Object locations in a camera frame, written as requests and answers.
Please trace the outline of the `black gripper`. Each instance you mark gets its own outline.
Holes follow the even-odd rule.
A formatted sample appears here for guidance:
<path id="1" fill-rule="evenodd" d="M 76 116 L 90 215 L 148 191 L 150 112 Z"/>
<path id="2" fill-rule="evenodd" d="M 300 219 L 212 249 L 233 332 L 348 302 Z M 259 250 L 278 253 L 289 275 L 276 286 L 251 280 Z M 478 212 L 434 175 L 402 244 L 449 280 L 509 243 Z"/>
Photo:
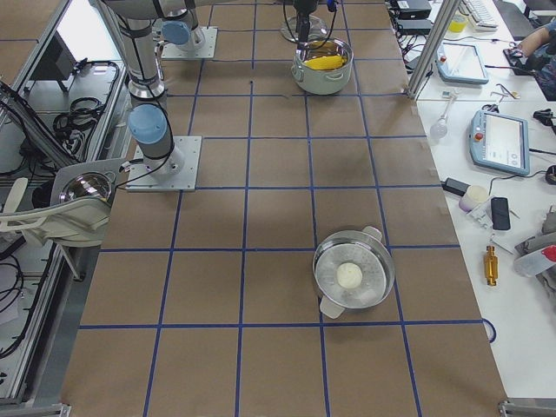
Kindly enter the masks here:
<path id="1" fill-rule="evenodd" d="M 310 32 L 310 17 L 317 9 L 316 0 L 294 0 L 293 6 L 296 12 L 297 41 L 307 42 Z"/>

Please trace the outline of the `person forearm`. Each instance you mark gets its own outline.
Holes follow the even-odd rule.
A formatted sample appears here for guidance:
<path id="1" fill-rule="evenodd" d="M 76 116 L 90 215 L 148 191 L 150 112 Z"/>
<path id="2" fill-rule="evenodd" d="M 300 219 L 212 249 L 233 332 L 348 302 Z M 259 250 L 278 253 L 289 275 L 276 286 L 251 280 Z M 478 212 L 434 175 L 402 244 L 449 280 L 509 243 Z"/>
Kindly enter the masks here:
<path id="1" fill-rule="evenodd" d="M 522 40 L 518 44 L 517 48 L 524 56 L 531 56 L 536 50 L 550 42 L 551 33 L 554 31 L 554 25 L 545 25 L 540 27 Z"/>

